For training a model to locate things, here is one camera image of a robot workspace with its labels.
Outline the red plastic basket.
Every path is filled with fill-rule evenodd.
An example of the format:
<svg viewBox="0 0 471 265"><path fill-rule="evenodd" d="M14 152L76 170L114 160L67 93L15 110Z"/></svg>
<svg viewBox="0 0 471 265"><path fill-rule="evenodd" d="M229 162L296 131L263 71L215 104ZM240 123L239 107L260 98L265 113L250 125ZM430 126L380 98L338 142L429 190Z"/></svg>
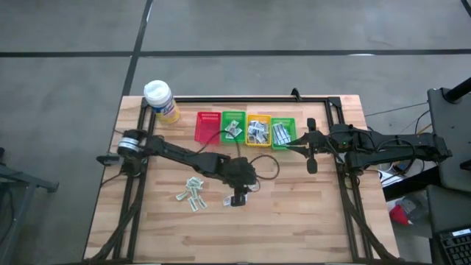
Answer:
<svg viewBox="0 0 471 265"><path fill-rule="evenodd" d="M220 143L220 131L222 114L220 112L198 112L196 115L196 126L194 131L194 140L201 144Z"/></svg>

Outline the black keyboard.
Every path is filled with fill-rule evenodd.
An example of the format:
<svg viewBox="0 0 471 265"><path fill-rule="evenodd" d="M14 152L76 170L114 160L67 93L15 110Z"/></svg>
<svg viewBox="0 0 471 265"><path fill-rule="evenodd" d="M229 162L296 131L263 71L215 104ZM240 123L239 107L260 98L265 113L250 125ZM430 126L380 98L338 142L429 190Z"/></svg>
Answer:
<svg viewBox="0 0 471 265"><path fill-rule="evenodd" d="M439 247L447 265L471 265L471 227L440 233Z"/></svg>

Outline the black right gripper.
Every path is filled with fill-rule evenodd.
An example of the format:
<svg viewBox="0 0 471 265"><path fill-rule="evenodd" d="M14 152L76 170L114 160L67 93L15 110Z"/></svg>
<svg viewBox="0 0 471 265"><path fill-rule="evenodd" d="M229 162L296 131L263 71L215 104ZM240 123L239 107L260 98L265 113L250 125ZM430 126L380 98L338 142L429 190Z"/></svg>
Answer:
<svg viewBox="0 0 471 265"><path fill-rule="evenodd" d="M290 150L297 152L304 157L308 157L307 160L307 170L309 174L316 174L318 172L318 163L314 157L317 154L318 140L324 136L327 139L327 136L324 135L316 128L316 120L314 118L307 119L308 132L304 133L298 139L290 141L286 146L290 146Z"/></svg>

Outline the black pole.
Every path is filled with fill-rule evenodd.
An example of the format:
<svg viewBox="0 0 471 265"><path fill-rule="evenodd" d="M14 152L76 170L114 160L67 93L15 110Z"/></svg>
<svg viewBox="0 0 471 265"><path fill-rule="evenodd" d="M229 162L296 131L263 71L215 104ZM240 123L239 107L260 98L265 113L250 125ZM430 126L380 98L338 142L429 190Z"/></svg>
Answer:
<svg viewBox="0 0 471 265"><path fill-rule="evenodd" d="M442 89L443 98L451 104L458 104L461 101L461 98L469 93L471 93L471 77L452 89Z"/></svg>

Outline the red object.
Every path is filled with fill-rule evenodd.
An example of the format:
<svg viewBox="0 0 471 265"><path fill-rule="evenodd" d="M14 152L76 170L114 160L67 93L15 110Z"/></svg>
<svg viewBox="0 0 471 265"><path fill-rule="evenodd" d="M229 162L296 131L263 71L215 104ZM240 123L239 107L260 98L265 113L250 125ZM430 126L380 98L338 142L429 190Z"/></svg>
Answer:
<svg viewBox="0 0 471 265"><path fill-rule="evenodd" d="M407 213L403 210L401 205L395 205L389 211L389 217L393 222L396 222L400 225L411 225L412 222L408 219Z"/></svg>

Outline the yellow plastic basket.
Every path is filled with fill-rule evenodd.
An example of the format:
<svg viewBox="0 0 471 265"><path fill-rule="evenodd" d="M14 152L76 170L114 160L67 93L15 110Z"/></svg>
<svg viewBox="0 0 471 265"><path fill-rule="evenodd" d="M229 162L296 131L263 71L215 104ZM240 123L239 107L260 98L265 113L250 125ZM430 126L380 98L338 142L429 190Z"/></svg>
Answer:
<svg viewBox="0 0 471 265"><path fill-rule="evenodd" d="M272 117L270 115L261 115L261 114L249 114L247 116L247 122L246 122L246 145L247 146L256 146L256 147L268 147L272 144L272 127L271 127L271 120L272 120ZM255 125L255 122L256 121L260 121L260 122L263 122L263 123L267 123L269 124L269 135L270 135L270 139L269 139L269 142L266 142L265 144L251 144L248 139L247 139L247 136L248 136L248 127L249 125Z"/></svg>

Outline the grey metal stand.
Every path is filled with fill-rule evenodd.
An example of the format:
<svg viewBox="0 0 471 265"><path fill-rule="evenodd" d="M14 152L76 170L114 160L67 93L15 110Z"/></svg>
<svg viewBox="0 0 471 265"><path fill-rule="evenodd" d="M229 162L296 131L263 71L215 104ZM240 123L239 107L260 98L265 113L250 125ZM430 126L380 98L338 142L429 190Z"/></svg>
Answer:
<svg viewBox="0 0 471 265"><path fill-rule="evenodd" d="M31 204L32 197L37 188L44 188L48 193L55 193L59 183L34 177L25 172L11 169L3 161L5 149L0 147L0 208L5 195L10 199L11 220L7 229L0 236L0 247L4 245L3 253L0 253L0 265L10 265L13 252L18 244L21 228L26 218L26 212ZM24 193L18 203L13 196L14 188L23 188Z"/></svg>

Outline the white paper sheet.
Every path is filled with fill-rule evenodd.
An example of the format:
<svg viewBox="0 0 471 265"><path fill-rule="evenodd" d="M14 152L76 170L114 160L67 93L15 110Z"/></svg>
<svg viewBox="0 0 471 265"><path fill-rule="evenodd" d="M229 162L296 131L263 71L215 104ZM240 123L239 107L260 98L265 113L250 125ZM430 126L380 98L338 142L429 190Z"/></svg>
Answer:
<svg viewBox="0 0 471 265"><path fill-rule="evenodd" d="M402 175L394 175L388 172L381 172L380 183L383 188L390 186L394 183L401 182L403 180Z"/></svg>

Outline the green plastic basket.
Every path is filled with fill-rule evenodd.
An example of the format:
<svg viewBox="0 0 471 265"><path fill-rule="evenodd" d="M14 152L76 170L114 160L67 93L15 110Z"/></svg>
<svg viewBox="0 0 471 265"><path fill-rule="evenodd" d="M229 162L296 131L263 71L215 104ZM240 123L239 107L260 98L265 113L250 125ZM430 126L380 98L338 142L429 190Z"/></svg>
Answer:
<svg viewBox="0 0 471 265"><path fill-rule="evenodd" d="M226 139L225 136L227 132L224 129L230 124L232 120L236 120L238 122L237 127L241 128L242 132L234 139ZM223 130L223 133L220 135L221 142L226 144L244 143L246 139L246 113L244 111L223 111L221 130Z"/></svg>
<svg viewBox="0 0 471 265"><path fill-rule="evenodd" d="M285 127L285 131L287 134L291 136L291 141L297 138L297 131L296 131L296 121L294 118L272 118L272 149L273 150L286 150L285 145L277 145L275 143L276 132L273 130L273 125L277 123L282 123Z"/></svg>

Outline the yellow Lysol wipes canister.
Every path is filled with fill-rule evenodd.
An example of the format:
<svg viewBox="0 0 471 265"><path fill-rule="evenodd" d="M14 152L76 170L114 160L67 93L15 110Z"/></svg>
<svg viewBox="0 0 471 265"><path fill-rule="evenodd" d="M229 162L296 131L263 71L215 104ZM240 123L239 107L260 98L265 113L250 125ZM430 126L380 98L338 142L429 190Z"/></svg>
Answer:
<svg viewBox="0 0 471 265"><path fill-rule="evenodd" d="M147 83L144 86L144 97L162 124L172 124L180 118L180 109L166 82L153 80Z"/></svg>

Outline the black arm base clamp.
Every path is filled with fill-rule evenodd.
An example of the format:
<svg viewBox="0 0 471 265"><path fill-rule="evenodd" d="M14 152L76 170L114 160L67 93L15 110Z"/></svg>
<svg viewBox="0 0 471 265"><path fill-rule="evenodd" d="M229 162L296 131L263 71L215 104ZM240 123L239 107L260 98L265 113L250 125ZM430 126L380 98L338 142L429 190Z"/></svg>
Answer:
<svg viewBox="0 0 471 265"><path fill-rule="evenodd" d="M96 160L103 166L113 166L120 163L121 157L118 154L108 153L106 155L97 156Z"/></svg>

